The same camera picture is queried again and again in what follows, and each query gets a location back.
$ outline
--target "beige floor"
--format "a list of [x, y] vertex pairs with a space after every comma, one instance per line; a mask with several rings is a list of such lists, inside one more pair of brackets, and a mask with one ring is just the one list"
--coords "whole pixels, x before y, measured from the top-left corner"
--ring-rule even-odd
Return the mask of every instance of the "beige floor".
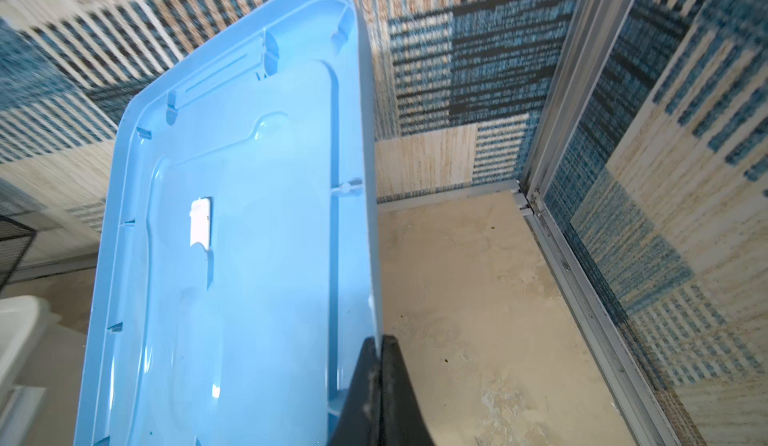
[[[634, 444], [509, 192], [379, 217], [386, 332], [438, 446]], [[88, 330], [94, 270], [6, 285]]]

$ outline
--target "blue plastic lid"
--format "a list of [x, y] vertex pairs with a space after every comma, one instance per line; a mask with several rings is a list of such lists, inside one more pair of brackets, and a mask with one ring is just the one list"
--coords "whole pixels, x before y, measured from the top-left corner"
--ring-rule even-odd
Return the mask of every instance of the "blue plastic lid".
[[324, 444], [382, 334], [352, 0], [271, 0], [131, 101], [75, 444]]

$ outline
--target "black wire mesh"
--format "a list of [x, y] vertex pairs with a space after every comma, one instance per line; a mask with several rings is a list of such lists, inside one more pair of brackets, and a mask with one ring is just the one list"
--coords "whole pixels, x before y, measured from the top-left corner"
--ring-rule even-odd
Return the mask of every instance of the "black wire mesh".
[[34, 230], [5, 216], [0, 216], [0, 289], [32, 244]]

